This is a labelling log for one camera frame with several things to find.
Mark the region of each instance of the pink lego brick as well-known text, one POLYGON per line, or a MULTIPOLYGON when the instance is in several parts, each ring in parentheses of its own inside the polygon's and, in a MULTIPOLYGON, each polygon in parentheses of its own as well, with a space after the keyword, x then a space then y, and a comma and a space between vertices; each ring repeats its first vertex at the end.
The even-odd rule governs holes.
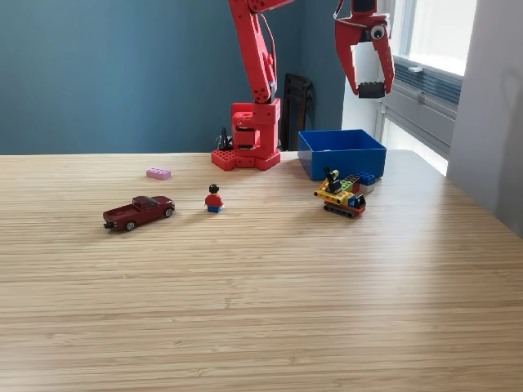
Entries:
POLYGON ((147 176, 149 178, 155 178, 156 180, 166 180, 171 177, 171 171, 153 167, 147 171, 147 176))

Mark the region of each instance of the black minifigure hair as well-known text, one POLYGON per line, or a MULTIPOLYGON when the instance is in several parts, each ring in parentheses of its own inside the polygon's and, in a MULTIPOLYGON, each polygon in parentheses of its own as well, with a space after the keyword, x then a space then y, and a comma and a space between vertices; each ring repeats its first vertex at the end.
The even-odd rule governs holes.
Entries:
POLYGON ((211 186, 209 186, 209 193, 211 194, 217 194, 219 190, 220 187, 216 184, 212 184, 211 186))

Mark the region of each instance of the blue wall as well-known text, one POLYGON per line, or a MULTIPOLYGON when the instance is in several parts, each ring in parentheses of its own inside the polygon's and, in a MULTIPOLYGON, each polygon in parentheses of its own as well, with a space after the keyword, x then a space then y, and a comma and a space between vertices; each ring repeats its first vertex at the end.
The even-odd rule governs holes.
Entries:
MULTIPOLYGON (((307 129, 342 127, 345 72, 336 53, 333 13, 339 0, 304 0, 300 73, 315 87, 315 110, 307 129)), ((343 10, 350 10, 346 2, 343 10)))
MULTIPOLYGON (((315 125, 333 129, 344 83, 324 1, 266 17, 279 95, 285 73, 310 77, 315 125)), ((230 104, 252 101, 225 0, 0 0, 0 59, 0 154, 209 151, 230 104)))

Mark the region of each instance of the dark red toy truck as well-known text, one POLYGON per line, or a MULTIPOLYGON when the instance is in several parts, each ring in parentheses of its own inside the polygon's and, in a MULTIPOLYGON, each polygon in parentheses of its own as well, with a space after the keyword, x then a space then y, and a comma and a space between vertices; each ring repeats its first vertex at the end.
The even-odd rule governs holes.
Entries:
POLYGON ((162 216, 170 218, 174 212, 174 203, 165 196, 136 196, 132 204, 104 212, 106 229, 131 231, 162 216))

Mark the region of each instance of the yellow lego vehicle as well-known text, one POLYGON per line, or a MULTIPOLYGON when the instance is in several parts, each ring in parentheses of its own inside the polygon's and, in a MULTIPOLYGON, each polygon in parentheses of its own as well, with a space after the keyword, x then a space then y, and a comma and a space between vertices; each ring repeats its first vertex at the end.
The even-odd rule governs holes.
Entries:
POLYGON ((338 170, 330 171, 328 167, 324 167, 324 171, 327 178, 314 192, 314 195, 325 201, 325 211, 347 218, 361 215, 365 211, 367 203, 363 194, 356 196, 351 192, 354 186, 352 178, 339 180, 337 178, 338 170))

